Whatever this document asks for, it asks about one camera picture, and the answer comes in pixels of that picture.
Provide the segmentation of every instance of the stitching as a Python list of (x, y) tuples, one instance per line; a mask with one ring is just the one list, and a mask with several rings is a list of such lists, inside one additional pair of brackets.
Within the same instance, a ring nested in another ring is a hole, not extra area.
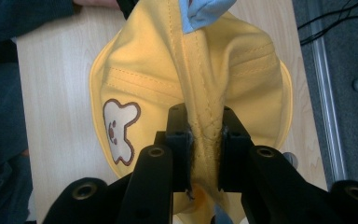
[[(202, 75), (201, 59), (200, 59), (200, 46), (199, 46), (199, 40), (197, 38), (197, 34), (198, 34), (198, 32), (195, 33), (195, 37), (196, 37), (197, 53), (198, 53), (198, 57), (199, 57), (199, 70), (200, 70), (200, 76), (201, 76), (201, 79), (202, 79), (203, 91), (205, 93), (205, 96), (207, 96), (208, 92), (206, 90), (204, 76)], [(208, 97), (205, 97), (205, 98), (206, 98), (206, 103), (207, 103), (207, 110), (209, 112), (209, 120), (210, 120), (212, 126), (214, 127), (214, 123), (213, 123), (213, 119), (212, 119), (213, 116), (212, 116), (211, 104), (209, 102), (209, 98)]]
[(127, 75), (131, 75), (131, 76), (134, 76), (134, 77), (139, 77), (139, 78), (143, 78), (143, 79), (146, 79), (146, 80), (150, 80), (150, 81), (156, 82), (156, 83), (158, 83), (158, 84), (160, 84), (160, 85), (163, 85), (163, 86), (166, 86), (166, 87), (170, 87), (170, 88), (179, 90), (179, 88), (176, 87), (176, 86), (173, 86), (173, 85), (170, 85), (170, 84), (167, 84), (167, 83), (163, 83), (163, 82), (161, 82), (161, 81), (157, 81), (156, 79), (153, 79), (153, 78), (151, 78), (151, 77), (143, 77), (143, 76), (140, 76), (140, 75), (133, 74), (133, 73), (131, 73), (131, 72), (127, 72), (127, 71), (124, 71), (124, 70), (121, 70), (121, 69), (117, 69), (117, 68), (112, 68), (112, 67), (109, 68), (109, 70), (116, 70), (116, 71), (118, 71), (118, 72), (125, 73), (125, 74), (127, 74)]
[(264, 48), (266, 48), (266, 47), (269, 46), (269, 45), (272, 45), (272, 42), (269, 42), (267, 45), (262, 46), (262, 47), (257, 48), (257, 49), (249, 49), (249, 50), (246, 50), (246, 51), (243, 52), (241, 55), (237, 55), (237, 56), (233, 57), (231, 60), (235, 60), (235, 59), (237, 59), (237, 58), (243, 57), (243, 56), (244, 56), (245, 54), (247, 54), (247, 53), (251, 53), (251, 52), (255, 52), (255, 51), (264, 49)]
[(238, 73), (238, 74), (233, 74), (231, 75), (232, 77), (240, 77), (242, 76), (243, 74), (249, 74), (249, 73), (253, 73), (253, 72), (259, 72), (259, 71), (263, 71), (263, 70), (266, 70), (266, 69), (269, 69), (270, 67), (273, 67), (275, 65), (278, 64), (278, 61), (275, 61), (274, 63), (271, 63), (267, 66), (264, 66), (264, 67), (260, 67), (260, 68), (256, 68), (256, 69), (252, 69), (252, 70), (246, 70), (246, 71), (243, 71), (241, 73)]
[[(114, 87), (114, 88), (116, 88), (116, 89), (119, 90), (119, 91), (124, 91), (124, 92), (126, 92), (126, 93), (130, 93), (130, 94), (136, 95), (136, 96), (138, 96), (138, 97), (140, 97), (140, 98), (145, 98), (145, 95), (142, 95), (142, 96), (141, 96), (139, 93), (137, 93), (137, 92), (135, 92), (135, 91), (129, 91), (129, 90), (127, 90), (127, 89), (120, 88), (118, 85), (110, 84), (110, 83), (108, 83), (107, 85), (108, 85), (108, 86), (111, 86), (111, 87)], [(164, 104), (164, 105), (169, 105), (169, 106), (172, 105), (172, 103), (167, 103), (167, 102), (165, 102), (165, 101), (152, 100), (152, 99), (147, 99), (147, 100), (149, 100), (149, 101), (154, 101), (154, 102), (159, 103), (159, 104)]]
[(167, 6), (168, 6), (168, 17), (169, 17), (169, 23), (170, 23), (170, 40), (171, 40), (171, 45), (172, 45), (172, 49), (173, 49), (173, 55), (175, 56), (174, 58), (176, 59), (176, 49), (175, 49), (175, 45), (173, 44), (171, 6), (170, 6), (169, 0), (167, 0)]
[(207, 126), (205, 126), (205, 129), (209, 128), (209, 127), (212, 127), (214, 128), (214, 132), (213, 132), (213, 137), (208, 137), (206, 136), (205, 134), (202, 135), (202, 138), (205, 139), (205, 140), (208, 140), (210, 142), (217, 142), (218, 140), (216, 140), (216, 133), (217, 132), (220, 132), (220, 129), (218, 129), (217, 127), (215, 127), (215, 123), (217, 122), (221, 122), (220, 119), (216, 118), (216, 119), (213, 119), (213, 121), (208, 124)]
[[(169, 95), (169, 96), (171, 96), (171, 97), (173, 97), (173, 98), (177, 98), (175, 95), (171, 95), (171, 94), (169, 94), (169, 93), (167, 93), (167, 92), (164, 92), (164, 91), (156, 91), (155, 89), (147, 88), (146, 86), (141, 86), (141, 85), (138, 85), (138, 84), (136, 84), (136, 83), (131, 83), (131, 82), (129, 82), (129, 81), (125, 80), (125, 79), (121, 79), (121, 78), (119, 78), (119, 77), (114, 77), (114, 78), (115, 78), (115, 79), (118, 79), (118, 80), (121, 80), (121, 81), (123, 81), (123, 82), (127, 82), (127, 83), (129, 83), (129, 84), (131, 84), (131, 85), (134, 85), (134, 86), (137, 86), (137, 87), (140, 87), (140, 88), (145, 88), (145, 89), (150, 90), (150, 91), (155, 91), (155, 92), (158, 92), (158, 93), (161, 93), (161, 94), (164, 94), (164, 95)], [(106, 82), (106, 84), (107, 84), (108, 86), (113, 86), (113, 85), (115, 85), (115, 84), (111, 84), (110, 82)]]
[(274, 57), (274, 56), (275, 56), (274, 54), (269, 53), (269, 54), (266, 54), (266, 55), (263, 55), (263, 56), (260, 56), (260, 57), (257, 57), (257, 58), (246, 60), (245, 62), (242, 62), (242, 63), (251, 63), (252, 61), (263, 60), (263, 59), (265, 59), (267, 57), (272, 57), (273, 60), (276, 60), (276, 57)]

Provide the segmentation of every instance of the cartoon bear patch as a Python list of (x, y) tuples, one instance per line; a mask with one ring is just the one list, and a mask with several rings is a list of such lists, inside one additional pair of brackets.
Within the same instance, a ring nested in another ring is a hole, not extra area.
[(111, 99), (103, 106), (103, 118), (113, 161), (122, 161), (130, 165), (133, 160), (134, 148), (127, 138), (127, 129), (141, 116), (141, 108), (131, 102), (122, 105), (118, 100)]

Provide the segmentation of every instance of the wooden table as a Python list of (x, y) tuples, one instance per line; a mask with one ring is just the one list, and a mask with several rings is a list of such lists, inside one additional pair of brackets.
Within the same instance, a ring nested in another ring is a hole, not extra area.
[[(326, 189), (292, 1), (239, 0), (230, 11), (269, 33), (291, 72), (294, 117), (282, 151), (296, 155), (297, 170), (307, 181)], [(84, 7), (74, 17), (50, 22), (18, 38), (39, 223), (73, 181), (89, 176), (110, 184), (116, 179), (91, 121), (89, 71), (124, 22), (120, 12)]]

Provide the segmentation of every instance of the blue glove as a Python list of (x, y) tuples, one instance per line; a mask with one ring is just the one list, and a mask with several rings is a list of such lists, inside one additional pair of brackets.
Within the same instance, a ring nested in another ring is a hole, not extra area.
[(215, 22), (236, 0), (179, 0), (182, 29), (185, 34)]

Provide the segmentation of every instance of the black cable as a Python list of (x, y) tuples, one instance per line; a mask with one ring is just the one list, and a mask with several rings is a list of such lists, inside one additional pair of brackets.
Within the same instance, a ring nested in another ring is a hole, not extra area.
[(351, 11), (352, 9), (358, 7), (358, 3), (356, 3), (356, 4), (354, 4), (353, 6), (348, 7), (348, 8), (344, 8), (344, 7), (343, 7), (342, 9), (340, 9), (340, 10), (327, 12), (327, 13), (321, 15), (321, 16), (318, 16), (318, 17), (316, 17), (316, 18), (310, 20), (310, 21), (307, 21), (306, 23), (304, 23), (304, 24), (298, 26), (298, 27), (297, 27), (297, 30), (300, 30), (300, 29), (302, 29), (302, 28), (304, 28), (304, 27), (310, 25), (311, 23), (313, 23), (313, 22), (315, 22), (315, 21), (318, 21), (318, 20), (320, 20), (320, 19), (322, 19), (322, 18), (324, 18), (324, 17), (328, 17), (328, 16), (331, 16), (331, 15), (334, 15), (334, 14), (338, 14), (338, 13), (339, 13), (339, 17), (340, 17), (343, 12), (348, 11), (348, 10)]
[[(342, 8), (341, 10), (336, 10), (336, 11), (331, 11), (331, 12), (328, 12), (328, 13), (325, 13), (323, 14), (322, 16), (319, 16), (319, 17), (316, 17), (310, 21), (307, 21), (306, 23), (300, 25), (297, 27), (297, 30), (300, 30), (304, 27), (306, 27), (307, 25), (310, 25), (311, 23), (317, 21), (317, 20), (320, 20), (322, 18), (325, 18), (327, 16), (331, 16), (331, 15), (334, 15), (334, 14), (338, 14), (338, 19), (336, 21), (334, 21), (332, 24), (330, 24), (329, 26), (327, 26), (326, 28), (322, 29), (322, 31), (319, 31), (318, 33), (314, 34), (314, 35), (310, 35), (309, 37), (303, 39), (303, 40), (300, 40), (300, 45), (301, 46), (304, 46), (304, 45), (307, 45), (309, 44), (310, 42), (322, 37), (323, 35), (325, 35), (329, 30), (331, 30), (332, 28), (338, 26), (339, 24), (341, 24), (343, 21), (346, 21), (346, 20), (355, 20), (355, 19), (358, 19), (358, 16), (351, 16), (351, 11), (354, 9), (354, 8), (357, 8), (358, 7), (358, 2), (355, 3), (353, 6), (351, 7), (346, 7), (349, 3), (351, 2), (351, 0), (349, 0)], [(348, 11), (348, 14), (345, 16), (345, 18), (341, 19), (341, 16), (344, 12), (347, 12)]]
[(338, 21), (335, 21), (333, 22), (331, 25), (327, 26), (326, 28), (324, 28), (322, 31), (314, 34), (314, 35), (311, 35), (303, 40), (300, 41), (300, 45), (301, 46), (304, 46), (304, 45), (307, 45), (309, 44), (310, 42), (322, 37), (323, 35), (325, 35), (329, 30), (331, 30), (332, 28), (338, 26), (340, 23), (342, 23), (343, 21), (347, 21), (347, 20), (354, 20), (354, 19), (358, 19), (358, 16), (349, 16), (349, 17), (346, 17), (344, 19), (341, 19), (341, 20), (338, 20)]

